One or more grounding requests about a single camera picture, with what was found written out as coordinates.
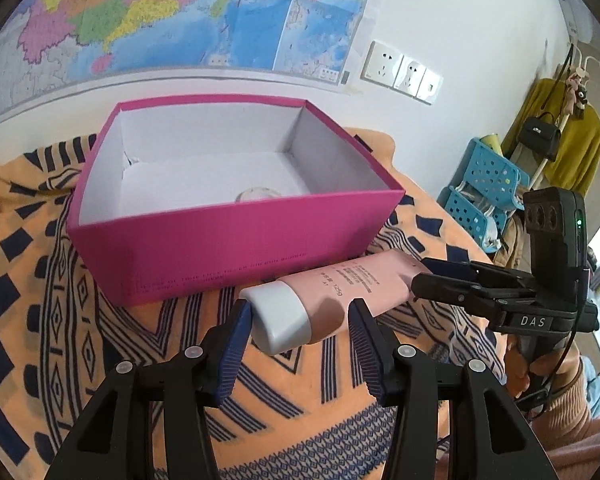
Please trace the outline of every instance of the bed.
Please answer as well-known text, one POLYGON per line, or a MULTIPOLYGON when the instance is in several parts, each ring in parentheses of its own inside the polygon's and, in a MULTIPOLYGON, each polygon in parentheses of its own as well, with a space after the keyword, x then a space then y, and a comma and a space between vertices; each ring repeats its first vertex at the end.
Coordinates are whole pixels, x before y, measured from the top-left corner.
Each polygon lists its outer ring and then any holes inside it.
MULTIPOLYGON (((486 256, 392 167, 391 137, 350 129, 404 187, 369 247, 453 261, 486 256)), ((0 460, 15 480, 40 480, 100 382, 122 360, 147 365, 199 343, 242 286, 140 308, 107 301, 66 235, 72 189, 96 135, 0 166, 0 460)), ((502 379, 504 337, 460 308, 405 303, 381 317, 401 342, 440 361, 482 359, 502 379)), ((167 478, 162 407, 153 408, 156 478, 167 478)), ((233 395, 207 423, 223 479, 380 478, 395 412, 368 394, 349 336, 269 357, 249 344, 233 395)), ((438 453, 448 449, 441 407, 438 453)))

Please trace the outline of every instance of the wall socket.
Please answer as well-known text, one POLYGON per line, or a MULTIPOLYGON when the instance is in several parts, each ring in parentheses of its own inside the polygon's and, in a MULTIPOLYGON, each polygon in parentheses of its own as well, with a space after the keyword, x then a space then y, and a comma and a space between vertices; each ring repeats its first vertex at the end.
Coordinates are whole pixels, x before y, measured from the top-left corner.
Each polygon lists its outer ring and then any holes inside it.
POLYGON ((374 41, 366 57, 365 67, 362 71, 363 79, 389 88, 392 87, 403 57, 400 51, 379 41, 374 41))
POLYGON ((442 76, 427 68, 424 77, 422 78, 422 82, 420 83, 420 89, 416 94, 416 99, 432 105, 438 98, 441 86, 442 76))
POLYGON ((422 63, 379 41, 371 43, 361 77, 430 105, 438 98, 443 80, 422 63))
POLYGON ((426 67, 410 57, 404 57, 402 65, 395 79, 394 89, 403 94, 416 97, 420 83, 424 77, 426 67))

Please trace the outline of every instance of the white wall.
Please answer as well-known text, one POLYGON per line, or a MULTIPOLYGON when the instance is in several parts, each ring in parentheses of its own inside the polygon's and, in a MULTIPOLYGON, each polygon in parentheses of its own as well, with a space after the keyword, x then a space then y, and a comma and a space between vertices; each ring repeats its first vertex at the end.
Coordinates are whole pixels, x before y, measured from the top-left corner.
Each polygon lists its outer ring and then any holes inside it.
POLYGON ((468 140, 503 136, 534 77, 564 59, 568 34, 557 0, 385 0, 374 39, 445 77, 432 107, 352 74, 349 94, 244 80, 180 78, 100 88, 40 105, 0 124, 0 164, 25 150, 98 131, 122 100, 186 92, 308 98, 343 126, 390 134, 394 165, 436 196, 468 140))

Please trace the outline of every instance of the light switch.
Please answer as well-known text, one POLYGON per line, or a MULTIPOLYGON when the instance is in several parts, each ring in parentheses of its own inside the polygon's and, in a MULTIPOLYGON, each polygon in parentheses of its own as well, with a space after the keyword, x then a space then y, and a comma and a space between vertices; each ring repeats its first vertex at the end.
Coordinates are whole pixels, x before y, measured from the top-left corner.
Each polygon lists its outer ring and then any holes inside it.
POLYGON ((442 79, 443 77, 441 75, 438 75, 433 72, 433 70, 427 68, 424 76, 422 77, 416 98, 432 105, 434 102, 436 102, 438 94, 440 93, 442 79))

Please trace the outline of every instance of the cardboard box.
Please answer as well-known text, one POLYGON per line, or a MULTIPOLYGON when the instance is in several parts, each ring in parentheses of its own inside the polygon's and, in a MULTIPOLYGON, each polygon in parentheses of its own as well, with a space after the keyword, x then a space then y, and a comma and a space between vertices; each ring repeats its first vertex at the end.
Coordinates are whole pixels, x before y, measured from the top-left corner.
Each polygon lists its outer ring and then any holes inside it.
POLYGON ((68 233, 110 301, 131 306, 357 256, 403 195, 307 101, 144 99, 103 127, 68 233), (281 197, 236 203, 252 187, 281 197))

